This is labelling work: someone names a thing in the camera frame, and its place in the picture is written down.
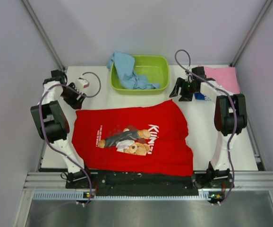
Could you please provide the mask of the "red printed t shirt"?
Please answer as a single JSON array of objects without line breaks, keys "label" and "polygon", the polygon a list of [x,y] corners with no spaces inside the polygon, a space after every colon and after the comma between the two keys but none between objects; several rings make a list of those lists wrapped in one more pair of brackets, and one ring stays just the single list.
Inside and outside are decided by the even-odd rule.
[{"label": "red printed t shirt", "polygon": [[188,123],[173,101],[76,114],[72,143],[88,168],[192,175]]}]

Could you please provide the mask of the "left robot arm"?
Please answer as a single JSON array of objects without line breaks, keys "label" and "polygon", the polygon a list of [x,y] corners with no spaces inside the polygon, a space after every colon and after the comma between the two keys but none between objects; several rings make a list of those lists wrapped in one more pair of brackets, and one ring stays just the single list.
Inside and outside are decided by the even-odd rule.
[{"label": "left robot arm", "polygon": [[70,126],[59,100],[64,99],[73,110],[80,110],[84,99],[89,97],[82,93],[89,82],[81,77],[70,84],[67,81],[65,72],[51,71],[51,77],[43,82],[39,104],[32,106],[30,112],[41,139],[65,161],[67,182],[77,182],[86,188],[92,183],[92,175],[69,140]]}]

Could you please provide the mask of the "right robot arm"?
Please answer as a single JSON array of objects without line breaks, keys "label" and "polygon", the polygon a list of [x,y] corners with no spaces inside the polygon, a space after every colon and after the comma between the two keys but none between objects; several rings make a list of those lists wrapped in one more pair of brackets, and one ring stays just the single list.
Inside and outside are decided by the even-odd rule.
[{"label": "right robot arm", "polygon": [[205,182],[211,187],[217,187],[223,180],[232,183],[234,167],[230,150],[234,139],[247,126],[246,99],[243,94],[233,94],[215,79],[207,78],[204,67],[185,69],[187,79],[178,78],[169,97],[180,95],[179,101],[192,101],[193,95],[200,93],[215,104],[214,126],[218,137],[214,155],[208,164]]}]

